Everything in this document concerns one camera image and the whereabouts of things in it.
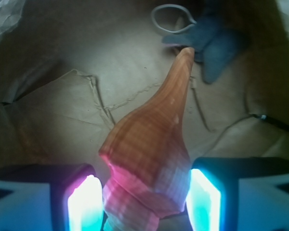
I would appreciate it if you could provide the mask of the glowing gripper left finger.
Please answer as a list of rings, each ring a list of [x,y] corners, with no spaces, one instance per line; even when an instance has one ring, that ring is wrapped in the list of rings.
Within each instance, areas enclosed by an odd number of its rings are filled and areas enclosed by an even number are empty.
[[[99,231],[102,184],[93,166],[0,168],[0,231]]]

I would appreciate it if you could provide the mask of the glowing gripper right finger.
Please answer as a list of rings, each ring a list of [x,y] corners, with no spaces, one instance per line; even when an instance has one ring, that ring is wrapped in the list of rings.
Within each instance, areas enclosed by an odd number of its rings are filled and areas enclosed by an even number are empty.
[[[289,160],[200,157],[186,207],[195,231],[289,231]]]

